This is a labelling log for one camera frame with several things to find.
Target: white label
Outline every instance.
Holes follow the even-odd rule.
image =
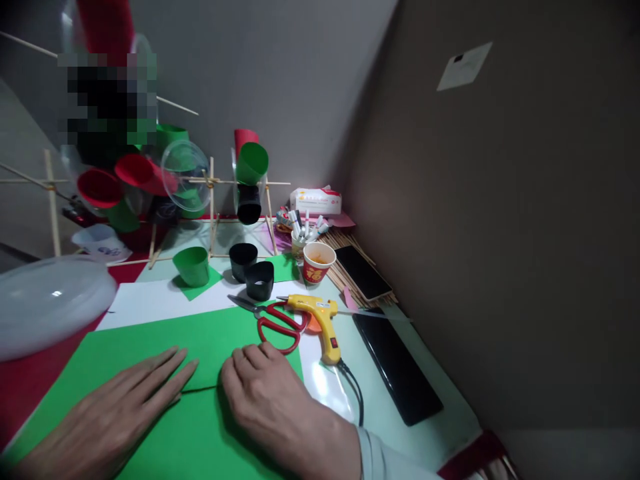
[[[442,74],[437,91],[446,90],[460,85],[466,85],[475,80],[480,72],[480,67],[489,54],[489,49],[493,42],[486,43],[480,47],[456,55],[449,59],[447,68]]]

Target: sleeve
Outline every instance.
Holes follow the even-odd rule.
[[[358,428],[362,480],[442,480],[413,460],[390,449],[364,428]]]

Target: electronic device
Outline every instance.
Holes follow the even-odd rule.
[[[340,265],[347,271],[366,300],[375,300],[391,293],[391,286],[385,282],[353,245],[338,248],[335,254]]]
[[[382,313],[381,309],[370,311]],[[388,319],[353,316],[382,380],[407,426],[429,418],[443,405]]]

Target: yellow glue gun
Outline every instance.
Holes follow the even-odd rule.
[[[336,365],[340,361],[340,347],[335,338],[331,318],[338,313],[338,304],[333,300],[325,302],[322,298],[308,295],[289,295],[278,297],[278,300],[285,300],[292,309],[304,310],[315,317],[322,328],[322,363]]]

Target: hand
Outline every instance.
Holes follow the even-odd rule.
[[[166,380],[186,356],[173,347],[120,372],[80,400],[14,474],[28,480],[113,478],[155,420],[180,400],[197,360]]]
[[[284,468],[304,479],[359,480],[355,426],[311,398],[272,344],[234,350],[221,378],[238,424]]]

